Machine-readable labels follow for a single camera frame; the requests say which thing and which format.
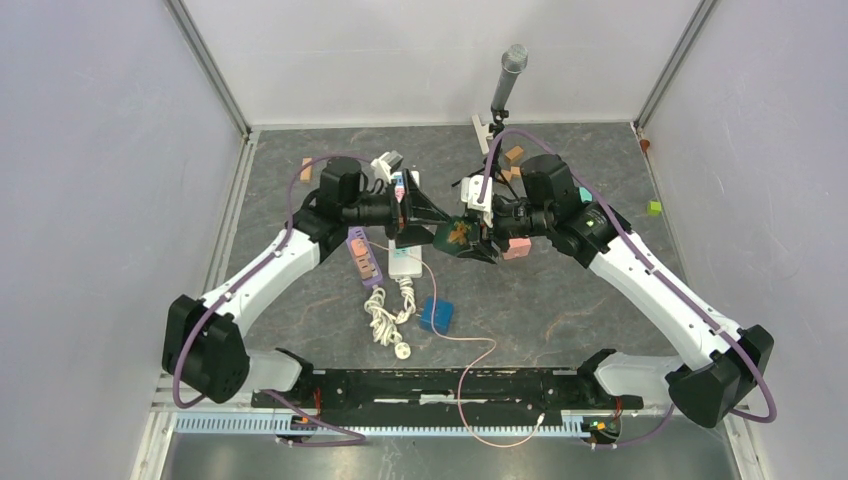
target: pink cable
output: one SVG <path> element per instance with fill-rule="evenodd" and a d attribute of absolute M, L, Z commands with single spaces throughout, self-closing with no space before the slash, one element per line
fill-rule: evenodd
<path fill-rule="evenodd" d="M 374 243 L 374 242 L 369 242 L 369 243 L 370 243 L 371 245 L 373 245 L 373 246 L 377 247 L 377 248 L 383 249 L 383 250 L 385 250 L 385 251 L 389 251 L 389 249 L 388 249 L 388 248 L 386 248 L 386 247 L 384 247 L 384 246 L 382 246 L 382 245 L 377 245 L 377 244 L 376 244 L 376 243 Z M 437 296 L 438 291 L 437 291 L 437 288 L 436 288 L 436 275 L 435 275 L 435 274 L 433 274 L 433 269 L 431 269 L 431 268 L 430 268 L 430 266 L 429 266 L 429 265 L 427 265 L 427 264 L 424 262 L 424 260 L 421 260 L 420 258 L 418 258 L 418 257 L 416 257 L 416 256 L 414 256 L 414 255 L 410 255 L 410 254 L 408 254 L 408 253 L 406 253 L 406 252 L 404 252 L 404 255 L 406 255 L 407 257 L 409 257 L 409 258 L 411 258 L 411 259 L 415 260 L 416 262 L 419 262 L 421 265 L 424 265 L 424 268 L 426 268 L 426 269 L 427 269 L 427 271 L 428 271 L 428 272 L 430 272 L 430 279 L 433 281 L 433 309 L 432 309 L 432 310 L 431 310 L 431 312 L 430 312 L 430 328 L 433 330 L 433 332 L 434 332 L 436 335 L 438 335 L 439 337 L 444 338 L 445 340 L 452 340 L 452 341 L 455 341 L 455 342 L 491 342 L 491 343 L 492 343 L 492 348 L 490 348 L 490 349 L 489 349 L 489 350 L 487 350 L 485 353 L 483 353 L 482 355 L 480 355 L 479 357 L 477 357 L 477 359 L 476 359 L 476 360 L 474 360 L 474 361 L 473 361 L 473 362 L 471 362 L 471 363 L 470 363 L 467 367 L 465 367 L 465 370 L 463 370 L 463 371 L 462 371 L 462 375 L 460 375 L 460 376 L 459 376 L 459 384 L 458 384 L 458 385 L 457 385 L 457 387 L 456 387 L 456 407 L 457 407 L 457 410 L 459 410 L 459 418 L 460 418 L 460 419 L 462 419 L 462 424 L 463 424 L 463 425 L 465 425 L 465 429 L 466 429 L 466 430 L 468 430 L 468 433 L 470 433 L 470 434 L 471 434 L 471 436 L 473 436 L 474 438 L 476 438 L 476 439 L 477 439 L 478 441 L 480 441 L 481 443 L 484 443 L 484 444 L 486 444 L 486 445 L 488 445 L 488 446 L 490 446 L 490 447 L 495 447 L 495 448 L 512 448 L 512 447 L 517 447 L 517 446 L 519 446 L 519 445 L 521 445 L 521 444 L 523 444 L 523 443 L 527 442 L 528 440 L 530 440 L 530 439 L 533 437 L 533 435 L 535 435 L 535 434 L 536 434 L 536 432 L 538 432 L 538 431 L 539 431 L 539 427 L 542 425 L 542 420 L 544 419 L 544 415 L 545 415 L 544 413 L 543 413 L 542 415 L 540 415 L 540 416 L 539 416 L 539 420 L 536 422 L 536 426 L 533 428 L 533 431 L 532 431 L 532 432 L 530 432 L 530 434 L 529 434 L 529 435 L 527 435 L 526 437 L 524 437 L 524 439 L 522 439 L 522 440 L 520 440 L 520 441 L 518 441 L 518 442 L 515 442 L 515 443 L 511 443 L 511 444 L 509 444 L 509 445 L 499 445 L 499 444 L 497 444 L 497 443 L 491 443 L 491 442 L 489 442 L 489 441 L 487 441 L 487 440 L 485 440 L 485 439 L 481 438 L 479 435 L 477 435 L 477 434 L 474 432 L 474 430 L 473 430 L 473 429 L 471 428 L 471 426 L 468 424 L 468 420 L 466 420 L 466 418 L 465 418 L 465 412 L 463 412 L 463 411 L 462 411 L 462 384 L 463 384 L 463 382 L 465 381 L 465 376 L 468 374 L 468 372 L 471 370 L 471 368 L 472 368 L 472 367 L 474 367 L 474 365 L 476 365 L 479 361 L 481 361 L 481 360 L 483 360 L 484 358 L 486 358 L 486 356 L 488 356 L 490 353 L 494 352 L 494 351 L 495 351 L 495 348 L 497 348 L 497 347 L 498 347 L 498 342 L 497 342 L 497 341 L 495 341 L 495 339 L 493 339 L 493 338 L 484 338 L 484 337 L 450 337 L 450 336 L 448 336 L 448 335 L 442 335 L 441 333 L 439 333 L 439 331 L 438 331 L 438 330 L 436 330 L 436 324 L 435 324 L 435 322 L 436 322 L 436 305 L 437 305 L 437 303 L 438 303 L 438 296 Z"/>

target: wooden block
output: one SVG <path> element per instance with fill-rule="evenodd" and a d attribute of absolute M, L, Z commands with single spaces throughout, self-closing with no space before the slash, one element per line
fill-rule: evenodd
<path fill-rule="evenodd" d="M 312 161 L 312 157 L 304 158 L 303 163 L 301 163 L 300 166 L 304 166 L 311 161 Z M 300 181 L 301 182 L 309 183 L 310 180 L 312 180 L 312 166 L 311 165 L 309 167 L 306 167 L 306 169 L 303 170 L 302 172 L 300 172 Z"/>
<path fill-rule="evenodd" d="M 513 258 L 526 257 L 530 253 L 529 238 L 511 238 L 509 239 L 509 250 L 504 252 L 504 260 L 512 260 Z"/>
<path fill-rule="evenodd" d="M 524 156 L 524 149 L 521 147 L 512 147 L 512 149 L 504 154 L 510 165 L 514 165 L 521 161 Z"/>

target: white plastic bracket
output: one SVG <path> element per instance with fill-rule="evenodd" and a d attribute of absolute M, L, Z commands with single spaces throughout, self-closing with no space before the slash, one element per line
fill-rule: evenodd
<path fill-rule="evenodd" d="M 474 175 L 470 178 L 463 178 L 459 190 L 459 198 L 465 202 L 465 205 L 472 209 L 483 212 L 483 222 L 492 227 L 492 189 L 493 182 L 489 182 L 489 187 L 486 189 L 486 195 L 483 201 L 479 201 L 480 192 L 483 191 L 483 175 Z"/>
<path fill-rule="evenodd" d="M 665 376 L 683 365 L 679 356 L 643 357 L 616 352 L 604 359 L 595 370 L 595 378 L 608 394 L 636 395 L 645 405 L 668 406 L 668 383 Z"/>
<path fill-rule="evenodd" d="M 271 389 L 288 392 L 300 376 L 300 363 L 294 358 L 277 350 L 248 350 L 250 370 L 239 391 Z"/>
<path fill-rule="evenodd" d="M 401 154 L 392 150 L 375 158 L 371 162 L 371 168 L 374 169 L 374 175 L 388 185 L 392 181 L 392 162 L 402 159 Z"/>
<path fill-rule="evenodd" d="M 474 133 L 477 135 L 477 142 L 480 144 L 480 151 L 483 155 L 489 154 L 489 142 L 492 141 L 492 133 L 489 131 L 489 124 L 480 121 L 480 115 L 476 113 L 471 115 L 471 125 L 474 127 Z"/>

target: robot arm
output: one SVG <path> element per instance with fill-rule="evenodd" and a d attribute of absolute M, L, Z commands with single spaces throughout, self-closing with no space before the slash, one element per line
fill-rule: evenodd
<path fill-rule="evenodd" d="M 617 212 L 616 220 L 637 249 L 650 257 L 651 270 L 634 255 L 596 202 L 580 199 L 572 174 L 557 155 L 540 155 L 521 166 L 526 198 L 481 196 L 482 176 L 463 185 L 465 215 L 440 227 L 433 246 L 464 258 L 495 262 L 509 239 L 545 236 L 560 253 L 623 293 L 669 339 L 675 357 L 633 357 L 614 351 L 595 359 L 594 374 L 610 395 L 638 395 L 646 403 L 671 401 L 695 423 L 715 426 L 756 385 L 730 345 L 659 278 L 678 287 L 721 331 L 745 350 L 762 372 L 774 340 L 760 326 L 742 330 L 698 297 L 656 260 L 639 235 Z M 462 243 L 451 242 L 459 238 Z"/>
<path fill-rule="evenodd" d="M 385 165 L 375 167 L 381 177 L 384 170 Z M 602 207 L 580 200 L 571 172 L 558 156 L 528 159 L 521 172 L 526 198 L 509 201 L 489 193 L 479 202 L 482 178 L 472 177 L 462 186 L 465 215 L 451 218 L 418 190 L 408 170 L 403 173 L 406 193 L 398 202 L 392 188 L 377 194 L 361 191 L 362 172 L 356 160 L 331 160 L 322 171 L 319 188 L 294 215 L 285 249 L 280 250 L 283 230 L 232 279 L 200 300 L 181 296 L 171 305 L 163 368 L 173 374 L 178 355 L 188 348 L 182 380 L 219 403 L 239 390 L 290 390 L 301 371 L 299 359 L 281 351 L 248 352 L 243 337 L 280 293 L 345 240 L 349 227 L 383 226 L 398 247 L 432 243 L 450 255 L 491 263 L 499 251 L 509 248 L 510 238 L 545 236 L 557 251 L 621 291 L 679 352 L 675 357 L 601 352 L 587 363 L 593 365 L 594 375 L 607 393 L 638 395 L 645 403 L 667 404 L 670 399 L 695 423 L 715 426 L 756 382 L 738 354 L 661 283 L 657 273 L 662 272 L 708 312 L 761 372 L 774 344 L 771 335 L 760 326 L 740 329 L 654 258 L 654 268 L 646 270 Z M 613 213 L 629 239 L 653 257 L 629 223 Z M 438 225 L 435 235 L 425 225 Z M 221 298 L 226 301 L 209 315 Z M 185 345 L 189 331 L 203 315 L 209 315 L 203 335 Z"/>
<path fill-rule="evenodd" d="M 389 166 L 379 160 L 372 167 L 382 178 Z M 418 189 L 408 170 L 403 171 L 406 193 L 401 201 L 394 188 L 362 191 L 362 175 L 357 160 L 330 160 L 321 173 L 319 188 L 294 214 L 292 234 L 284 249 L 285 229 L 218 288 L 199 300 L 185 295 L 175 300 L 168 311 L 162 368 L 175 374 L 178 358 L 188 348 L 180 379 L 218 403 L 240 390 L 291 389 L 301 371 L 297 358 L 281 351 L 248 351 L 244 346 L 245 335 L 268 305 L 344 242 L 351 226 L 383 226 L 390 239 L 405 247 L 428 243 L 432 234 L 424 225 L 449 218 Z M 204 315 L 208 319 L 202 334 L 186 345 Z"/>

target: green block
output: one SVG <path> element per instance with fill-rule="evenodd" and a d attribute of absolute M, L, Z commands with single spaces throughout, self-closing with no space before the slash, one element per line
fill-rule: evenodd
<path fill-rule="evenodd" d="M 592 202 L 592 194 L 589 193 L 589 190 L 586 190 L 583 187 L 580 187 L 580 201 L 583 203 L 591 203 Z"/>
<path fill-rule="evenodd" d="M 652 217 L 656 217 L 657 215 L 662 213 L 662 203 L 657 202 L 655 200 L 651 200 L 648 203 L 648 215 Z"/>

